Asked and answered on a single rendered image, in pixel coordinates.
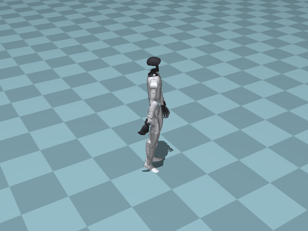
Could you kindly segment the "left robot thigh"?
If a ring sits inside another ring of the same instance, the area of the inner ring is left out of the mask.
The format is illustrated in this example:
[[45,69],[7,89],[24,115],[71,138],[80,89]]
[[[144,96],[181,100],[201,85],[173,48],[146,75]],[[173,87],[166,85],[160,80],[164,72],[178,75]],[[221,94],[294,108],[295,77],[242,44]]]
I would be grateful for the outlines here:
[[[163,125],[163,111],[162,111],[162,107],[161,106],[160,106],[160,112],[159,112],[158,118],[159,118],[160,131],[161,131],[162,125]],[[149,137],[150,137],[150,133],[149,133]]]

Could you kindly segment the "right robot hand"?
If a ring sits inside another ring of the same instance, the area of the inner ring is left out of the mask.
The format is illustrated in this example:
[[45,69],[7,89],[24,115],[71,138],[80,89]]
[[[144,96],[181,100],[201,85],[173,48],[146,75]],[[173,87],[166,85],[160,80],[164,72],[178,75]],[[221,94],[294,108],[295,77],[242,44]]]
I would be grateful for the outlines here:
[[141,130],[138,132],[139,134],[141,134],[141,135],[145,135],[146,133],[148,133],[149,132],[149,125],[151,124],[148,124],[147,123],[147,121],[148,121],[148,119],[146,119],[145,120],[145,125],[141,128]]

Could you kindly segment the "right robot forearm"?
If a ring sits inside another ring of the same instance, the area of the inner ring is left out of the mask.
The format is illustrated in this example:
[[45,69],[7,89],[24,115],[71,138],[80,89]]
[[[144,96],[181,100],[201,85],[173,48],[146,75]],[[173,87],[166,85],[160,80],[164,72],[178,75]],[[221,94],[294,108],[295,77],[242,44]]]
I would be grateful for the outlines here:
[[152,122],[152,119],[154,118],[154,112],[155,112],[155,109],[157,107],[157,102],[152,102],[151,106],[149,107],[149,112],[148,112],[148,115],[147,115],[147,123],[150,124]]

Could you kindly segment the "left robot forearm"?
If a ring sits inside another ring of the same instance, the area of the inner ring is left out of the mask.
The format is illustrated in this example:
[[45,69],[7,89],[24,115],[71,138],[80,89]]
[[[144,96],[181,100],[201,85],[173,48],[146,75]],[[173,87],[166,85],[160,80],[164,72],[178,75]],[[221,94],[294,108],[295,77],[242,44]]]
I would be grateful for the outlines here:
[[161,99],[160,99],[160,105],[164,105],[164,97],[163,97],[163,94],[162,94],[162,91],[161,91]]

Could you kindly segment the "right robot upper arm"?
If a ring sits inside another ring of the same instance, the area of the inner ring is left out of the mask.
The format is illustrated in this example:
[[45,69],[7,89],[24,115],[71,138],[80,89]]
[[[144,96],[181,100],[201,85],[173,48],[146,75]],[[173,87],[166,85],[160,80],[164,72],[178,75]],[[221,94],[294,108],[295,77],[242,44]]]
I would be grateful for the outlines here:
[[152,104],[152,102],[157,102],[155,100],[157,89],[158,89],[157,80],[151,80],[150,82],[150,105]]

